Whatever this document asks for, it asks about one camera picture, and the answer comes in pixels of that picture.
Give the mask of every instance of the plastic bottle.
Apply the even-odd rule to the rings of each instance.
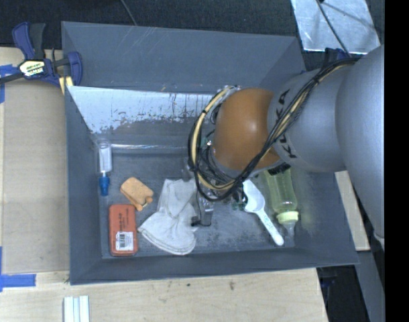
[[[109,177],[107,176],[112,171],[112,149],[111,144],[107,140],[97,141],[99,148],[99,186],[102,196],[107,196],[109,193]]]
[[[288,233],[286,246],[294,245],[294,227],[298,221],[298,201],[292,187],[291,170],[271,175],[267,170],[264,172],[264,180],[269,188],[269,205],[276,213],[280,225],[283,225]]]

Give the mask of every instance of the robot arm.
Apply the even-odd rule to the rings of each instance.
[[[219,93],[208,110],[219,106],[213,139],[204,150],[198,138],[190,140],[197,185],[219,200],[283,163],[311,172],[347,169],[383,245],[383,63],[381,46],[358,61],[300,74],[276,94],[259,88]]]

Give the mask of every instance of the green bottle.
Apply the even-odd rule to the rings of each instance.
[[[276,214],[280,225],[288,232],[286,245],[294,245],[294,227],[298,221],[297,198],[292,187],[291,169],[271,175],[264,171],[264,181],[268,187],[269,206]]]

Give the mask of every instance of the small vial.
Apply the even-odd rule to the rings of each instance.
[[[112,148],[107,140],[97,141],[99,148],[99,177],[100,193],[102,196],[109,194],[109,183],[111,182],[107,174],[112,171]]]
[[[100,173],[108,173],[112,171],[112,149],[111,144],[107,140],[97,141],[99,147],[99,167]]]

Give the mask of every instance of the blue cap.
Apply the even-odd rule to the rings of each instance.
[[[108,190],[109,190],[109,183],[111,181],[109,180],[108,176],[101,176],[99,178],[99,186],[100,186],[100,194],[103,196],[108,195]]]

